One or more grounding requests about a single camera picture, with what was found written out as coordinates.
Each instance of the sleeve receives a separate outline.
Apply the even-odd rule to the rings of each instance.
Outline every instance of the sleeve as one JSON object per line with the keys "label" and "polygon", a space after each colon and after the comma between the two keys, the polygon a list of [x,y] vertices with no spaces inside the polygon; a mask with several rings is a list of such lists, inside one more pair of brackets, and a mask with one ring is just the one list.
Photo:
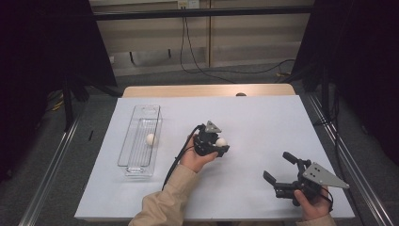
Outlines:
{"label": "sleeve", "polygon": [[129,226],[182,225],[184,209],[198,177],[191,169],[178,165],[164,190],[143,198],[142,211]]}
{"label": "sleeve", "polygon": [[331,217],[330,214],[325,215],[324,217],[308,220],[308,221],[301,221],[297,222],[296,226],[336,226],[334,219]]}

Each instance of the transparent box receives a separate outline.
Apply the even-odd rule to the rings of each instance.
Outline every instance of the transparent box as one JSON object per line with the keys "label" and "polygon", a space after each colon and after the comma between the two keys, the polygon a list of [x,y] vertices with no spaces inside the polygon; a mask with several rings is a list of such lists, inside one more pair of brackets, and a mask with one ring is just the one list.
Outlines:
{"label": "transparent box", "polygon": [[161,127],[159,105],[135,106],[118,162],[120,167],[126,168],[126,176],[145,178],[153,175]]}

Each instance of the handheld controller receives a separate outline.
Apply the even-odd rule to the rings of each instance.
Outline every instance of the handheld controller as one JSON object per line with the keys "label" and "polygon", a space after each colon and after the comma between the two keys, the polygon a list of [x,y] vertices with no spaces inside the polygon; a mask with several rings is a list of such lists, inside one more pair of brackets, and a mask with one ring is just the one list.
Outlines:
{"label": "handheld controller", "polygon": [[[342,181],[340,178],[334,174],[328,172],[317,163],[312,163],[309,159],[302,160],[294,157],[292,154],[284,152],[282,155],[287,161],[291,162],[293,165],[297,164],[298,174],[297,181],[289,183],[277,183],[277,180],[267,171],[263,172],[264,179],[274,187],[276,191],[277,198],[292,199],[293,205],[299,206],[299,202],[296,200],[294,195],[295,190],[302,190],[305,197],[311,201],[316,196],[320,196],[320,191],[322,186],[336,186],[341,188],[349,188],[349,185]],[[327,197],[322,196],[322,198],[327,199],[330,203],[330,211],[332,210],[332,201]]]}
{"label": "handheld controller", "polygon": [[230,146],[224,145],[221,147],[216,146],[216,142],[219,139],[217,133],[222,131],[211,121],[208,121],[206,125],[202,124],[199,127],[199,134],[194,137],[194,149],[200,156],[205,156],[208,153],[217,152],[217,157],[223,156]]}

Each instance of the white ball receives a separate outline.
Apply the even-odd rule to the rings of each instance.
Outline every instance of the white ball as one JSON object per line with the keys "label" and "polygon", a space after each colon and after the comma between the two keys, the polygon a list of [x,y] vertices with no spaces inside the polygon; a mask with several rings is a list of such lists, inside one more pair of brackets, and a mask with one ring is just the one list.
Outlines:
{"label": "white ball", "polygon": [[155,135],[154,134],[148,134],[147,135],[147,137],[146,137],[146,143],[148,144],[148,145],[153,145],[153,144],[155,144],[156,143],[156,137],[155,137]]}
{"label": "white ball", "polygon": [[223,147],[227,145],[227,141],[224,138],[219,138],[215,144],[217,147]]}

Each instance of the black cable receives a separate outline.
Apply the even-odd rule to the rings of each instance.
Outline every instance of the black cable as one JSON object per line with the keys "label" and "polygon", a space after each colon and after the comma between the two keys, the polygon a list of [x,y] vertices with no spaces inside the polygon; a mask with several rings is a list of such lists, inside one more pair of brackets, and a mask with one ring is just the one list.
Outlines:
{"label": "black cable", "polygon": [[188,144],[188,141],[190,141],[191,137],[194,135],[194,133],[195,133],[198,129],[200,129],[200,127],[201,127],[201,125],[197,125],[196,128],[194,128],[194,130],[191,132],[191,134],[188,136],[187,140],[185,141],[185,144],[183,145],[183,147],[182,147],[182,149],[180,150],[179,154],[177,155],[177,157],[175,157],[175,160],[174,160],[172,166],[171,166],[170,169],[169,169],[169,172],[168,172],[168,174],[167,174],[167,177],[165,178],[165,182],[164,182],[164,184],[162,185],[162,190],[164,190],[164,187],[165,187],[165,185],[167,184],[170,175],[171,175],[172,172],[175,170],[177,164],[179,163],[180,159],[182,159],[184,153],[185,153],[188,149],[194,147],[194,146],[192,146],[192,147],[189,147],[189,148],[185,148],[185,147],[187,146],[187,144]]}
{"label": "black cable", "polygon": [[[190,46],[191,56],[193,57],[194,63],[196,65],[197,69],[199,70],[199,72],[190,72],[187,69],[185,69],[184,66],[183,66],[182,52],[183,52],[183,47],[184,47],[185,28],[187,28],[186,34],[187,34],[187,38],[188,38],[188,42],[189,42],[189,46]],[[200,66],[198,65],[198,63],[197,63],[197,61],[196,61],[196,59],[194,57],[193,48],[192,48],[192,45],[191,45],[191,40],[190,40],[190,35],[189,35],[189,30],[188,30],[187,18],[183,18],[183,36],[182,36],[182,47],[181,47],[181,51],[180,51],[180,64],[181,64],[182,69],[185,72],[187,72],[187,73],[203,73],[203,74],[205,74],[207,76],[211,76],[211,77],[214,77],[214,78],[222,79],[222,80],[225,80],[227,82],[231,82],[231,83],[235,84],[235,82],[233,82],[233,81],[231,81],[229,79],[225,79],[225,78],[221,78],[221,77],[218,77],[218,76],[214,76],[214,75],[211,75],[209,73],[242,73],[242,74],[267,73],[267,72],[272,71],[273,69],[279,68],[283,63],[290,62],[290,61],[295,61],[295,59],[285,59],[285,60],[283,60],[282,62],[280,62],[276,66],[273,66],[273,67],[271,67],[269,69],[258,71],[258,72],[240,72],[240,71],[230,71],[230,70],[203,70],[203,69],[200,68]]]}
{"label": "black cable", "polygon": [[219,77],[219,76],[214,76],[214,75],[211,75],[211,74],[209,74],[209,73],[206,73],[205,71],[203,71],[203,70],[200,68],[200,66],[197,64],[196,58],[194,57],[193,48],[192,48],[192,45],[191,45],[190,35],[189,35],[189,31],[188,31],[187,18],[185,18],[185,17],[183,17],[183,37],[182,37],[182,48],[181,48],[181,50],[180,50],[180,64],[181,64],[181,66],[182,66],[182,69],[183,69],[185,72],[187,72],[187,73],[192,73],[192,72],[186,70],[186,69],[184,68],[184,66],[183,66],[183,63],[182,63],[182,51],[183,51],[183,46],[184,46],[184,31],[185,31],[184,28],[185,28],[185,27],[187,27],[186,33],[187,33],[187,38],[188,38],[188,44],[190,45],[191,56],[193,57],[194,64],[196,65],[197,69],[199,70],[199,72],[195,72],[195,73],[203,73],[203,74],[205,74],[205,75],[207,75],[207,76],[209,76],[209,77],[221,79],[221,80],[224,80],[224,81],[226,81],[226,82],[236,84],[235,82],[233,82],[233,81],[231,81],[231,80],[229,80],[229,79],[222,78],[222,77]]}
{"label": "black cable", "polygon": [[332,206],[333,206],[333,204],[334,204],[334,198],[332,197],[331,192],[329,192],[327,189],[325,189],[325,188],[323,188],[323,187],[322,187],[322,189],[325,190],[325,191],[328,193],[329,197],[331,197],[331,199],[329,199],[328,197],[326,197],[326,196],[320,194],[320,197],[321,197],[321,198],[323,198],[324,200],[326,200],[327,202],[329,202],[328,211],[331,212],[331,211],[332,211]]}

